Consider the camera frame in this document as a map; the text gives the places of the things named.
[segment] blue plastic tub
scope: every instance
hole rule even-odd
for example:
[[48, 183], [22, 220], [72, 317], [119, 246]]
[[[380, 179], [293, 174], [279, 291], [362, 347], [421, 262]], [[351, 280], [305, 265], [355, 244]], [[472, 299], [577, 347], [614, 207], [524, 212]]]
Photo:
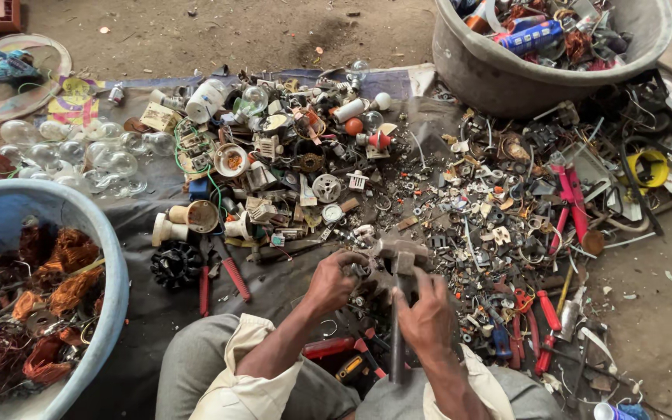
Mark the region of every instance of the blue plastic tub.
[[56, 420], [98, 374], [116, 345], [128, 306], [128, 270], [116, 233], [100, 208], [70, 187], [34, 179], [0, 181], [0, 250], [19, 246], [25, 216], [34, 215], [59, 227], [88, 234], [105, 255], [105, 301], [95, 335], [79, 366], [68, 379], [28, 398], [0, 404], [0, 420]]

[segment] gray trousers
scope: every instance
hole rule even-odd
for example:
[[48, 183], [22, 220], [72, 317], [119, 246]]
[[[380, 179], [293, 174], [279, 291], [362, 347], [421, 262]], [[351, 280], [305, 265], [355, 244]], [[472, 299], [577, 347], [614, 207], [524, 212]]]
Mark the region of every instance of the gray trousers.
[[[196, 402], [226, 368], [225, 347], [238, 327], [235, 315], [200, 319], [175, 335], [162, 359], [157, 391], [156, 420], [187, 420]], [[559, 420], [562, 414], [544, 387], [504, 367], [490, 367], [512, 404], [517, 420]], [[424, 418], [423, 369], [406, 372], [406, 382], [396, 386], [380, 379], [364, 401], [357, 391], [341, 385], [321, 367], [305, 360], [287, 401], [285, 420], [326, 420], [356, 410], [358, 420]]]

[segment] hammer head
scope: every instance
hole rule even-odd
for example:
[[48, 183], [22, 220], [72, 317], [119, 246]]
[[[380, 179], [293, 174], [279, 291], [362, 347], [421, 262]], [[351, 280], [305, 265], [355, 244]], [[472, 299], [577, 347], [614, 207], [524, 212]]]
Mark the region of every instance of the hammer head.
[[393, 271], [412, 275], [413, 267], [429, 259], [429, 249], [413, 241], [398, 238], [381, 238], [373, 248], [375, 256], [393, 261]]

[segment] blue spray can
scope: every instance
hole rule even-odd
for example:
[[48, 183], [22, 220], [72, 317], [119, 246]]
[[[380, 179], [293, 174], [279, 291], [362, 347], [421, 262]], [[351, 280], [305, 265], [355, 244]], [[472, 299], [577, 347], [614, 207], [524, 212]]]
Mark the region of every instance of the blue spray can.
[[549, 45], [562, 37], [563, 34], [564, 29], [559, 22], [547, 20], [532, 28], [502, 38], [499, 40], [499, 44], [516, 55], [523, 55]]

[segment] person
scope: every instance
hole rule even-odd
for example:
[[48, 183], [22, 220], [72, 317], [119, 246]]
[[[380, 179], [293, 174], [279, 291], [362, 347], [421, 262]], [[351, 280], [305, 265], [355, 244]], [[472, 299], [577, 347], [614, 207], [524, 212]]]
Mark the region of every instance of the person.
[[455, 316], [442, 276], [415, 269], [419, 301], [409, 307], [394, 288], [398, 321], [423, 368], [401, 384], [378, 380], [363, 401], [357, 391], [301, 351], [323, 315], [347, 304], [355, 279], [342, 268], [367, 259], [339, 250], [323, 259], [303, 300], [275, 328], [242, 314], [200, 319], [175, 335], [165, 352], [157, 391], [157, 420], [326, 420], [426, 418], [558, 420], [553, 397], [527, 376], [486, 367], [462, 345], [452, 350]]

